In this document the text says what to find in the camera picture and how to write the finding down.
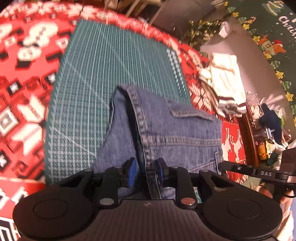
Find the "green christmas banner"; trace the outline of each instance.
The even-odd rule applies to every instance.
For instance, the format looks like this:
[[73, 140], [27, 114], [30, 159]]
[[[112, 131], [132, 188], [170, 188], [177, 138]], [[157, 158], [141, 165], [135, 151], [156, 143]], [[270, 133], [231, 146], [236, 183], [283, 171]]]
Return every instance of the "green christmas banner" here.
[[296, 126], [296, 13], [283, 1], [228, 0], [224, 6], [270, 63], [286, 93]]

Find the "red christmas tablecloth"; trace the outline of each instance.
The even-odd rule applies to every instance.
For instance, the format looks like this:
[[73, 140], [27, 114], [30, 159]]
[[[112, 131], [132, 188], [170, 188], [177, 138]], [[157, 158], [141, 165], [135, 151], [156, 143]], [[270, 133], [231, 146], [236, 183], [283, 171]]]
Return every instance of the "red christmas tablecloth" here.
[[[193, 105], [214, 114], [197, 79], [198, 70], [208, 59], [157, 28], [113, 11], [80, 4], [36, 2], [8, 6], [0, 13], [0, 176], [35, 181], [42, 178], [50, 93], [59, 60], [81, 17], [114, 24], [171, 47], [178, 54]], [[236, 121], [223, 120], [222, 149], [224, 160], [245, 161]], [[230, 178], [240, 183], [246, 179], [232, 173]], [[8, 179], [0, 182], [0, 196], [8, 190], [7, 183]], [[37, 183], [26, 183], [22, 190], [32, 193], [43, 188]], [[11, 218], [7, 214], [11, 211], [4, 214], [6, 205], [0, 205], [0, 216]]]

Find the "denim pocket flap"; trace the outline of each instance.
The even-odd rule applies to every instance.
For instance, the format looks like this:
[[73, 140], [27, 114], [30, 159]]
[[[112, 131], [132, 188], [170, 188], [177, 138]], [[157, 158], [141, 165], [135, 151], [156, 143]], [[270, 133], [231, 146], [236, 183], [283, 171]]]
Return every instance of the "denim pocket flap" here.
[[169, 106], [171, 114], [177, 118], [200, 117], [210, 121], [214, 121], [216, 119], [214, 115], [210, 115], [203, 110], [197, 110], [192, 107], [183, 106], [173, 102], [169, 102]]

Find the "denim jeans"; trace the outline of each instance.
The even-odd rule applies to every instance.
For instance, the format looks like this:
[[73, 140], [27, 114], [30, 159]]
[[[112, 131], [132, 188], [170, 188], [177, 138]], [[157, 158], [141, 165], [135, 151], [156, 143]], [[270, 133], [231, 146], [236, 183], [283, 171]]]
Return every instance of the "denim jeans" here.
[[[104, 172], [135, 157], [151, 199], [173, 198], [173, 188], [159, 190], [155, 160], [168, 166], [218, 172], [222, 161], [222, 122], [202, 110], [183, 106], [135, 86], [120, 86], [112, 99], [112, 116], [106, 140], [93, 166]], [[121, 197], [132, 193], [122, 191]]]

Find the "green cutting mat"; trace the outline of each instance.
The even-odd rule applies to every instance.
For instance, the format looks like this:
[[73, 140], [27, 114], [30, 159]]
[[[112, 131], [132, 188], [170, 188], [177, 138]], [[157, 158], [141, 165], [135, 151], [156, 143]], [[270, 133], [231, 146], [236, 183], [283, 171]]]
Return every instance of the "green cutting mat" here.
[[176, 53], [116, 26], [81, 20], [57, 74], [47, 121], [45, 174], [56, 183], [92, 166], [117, 85], [136, 85], [190, 105]]

